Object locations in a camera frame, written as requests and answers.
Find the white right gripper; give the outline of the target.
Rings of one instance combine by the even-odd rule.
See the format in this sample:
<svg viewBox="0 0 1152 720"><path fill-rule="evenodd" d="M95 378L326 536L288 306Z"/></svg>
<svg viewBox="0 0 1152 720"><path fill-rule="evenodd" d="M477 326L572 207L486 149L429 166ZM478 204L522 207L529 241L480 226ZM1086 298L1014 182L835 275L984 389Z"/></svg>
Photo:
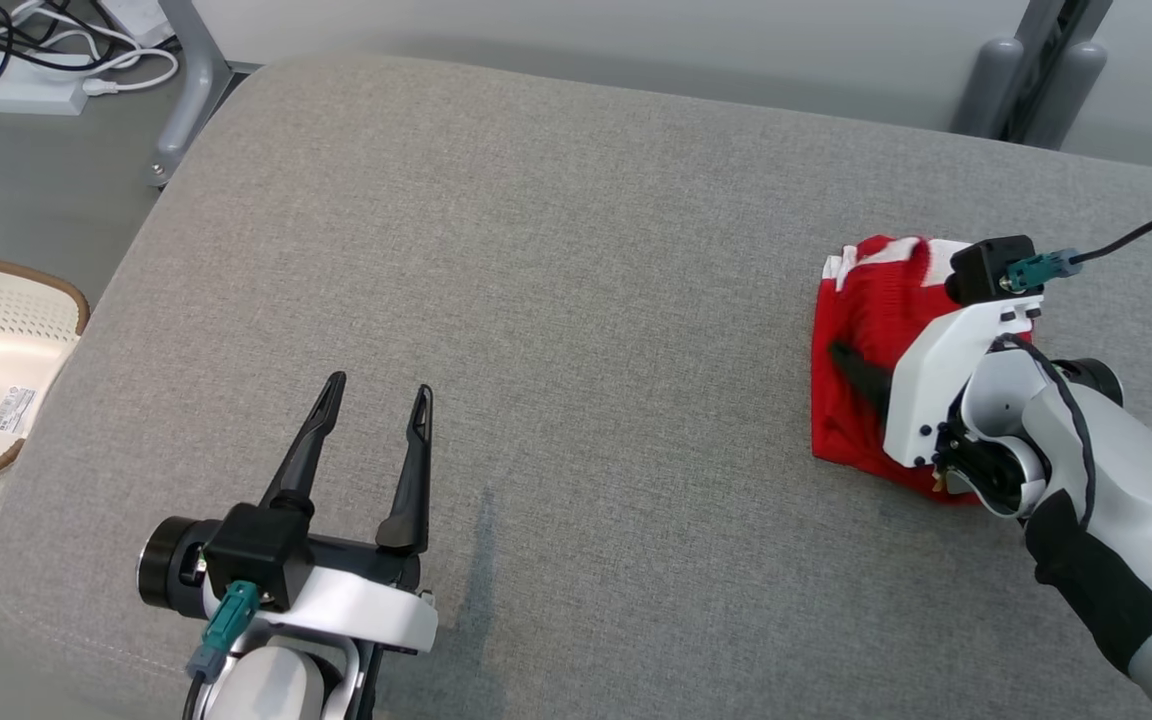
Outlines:
<svg viewBox="0 0 1152 720"><path fill-rule="evenodd" d="M884 420L882 450L904 468L929 464L934 433L1000 334L1033 329L1044 296L961 306L929 323L893 370L865 361L841 341L829 343L833 365L847 386Z"/></svg>

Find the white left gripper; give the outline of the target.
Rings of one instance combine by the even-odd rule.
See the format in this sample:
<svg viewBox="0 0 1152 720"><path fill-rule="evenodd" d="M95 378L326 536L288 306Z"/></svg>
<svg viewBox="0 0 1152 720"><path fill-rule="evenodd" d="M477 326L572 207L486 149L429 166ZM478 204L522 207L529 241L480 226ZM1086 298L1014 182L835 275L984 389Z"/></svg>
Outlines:
<svg viewBox="0 0 1152 720"><path fill-rule="evenodd" d="M311 518L317 465L326 437L338 424L347 374L333 372L293 438L270 480L262 509L300 511ZM291 609L257 611L230 643L238 651L259 632L301 630L379 644L403 653L434 646L438 615L420 596L420 553L429 550L433 478L433 388L417 389L404 437L407 450L391 511L376 530L376 544L310 536L314 568Z"/></svg>

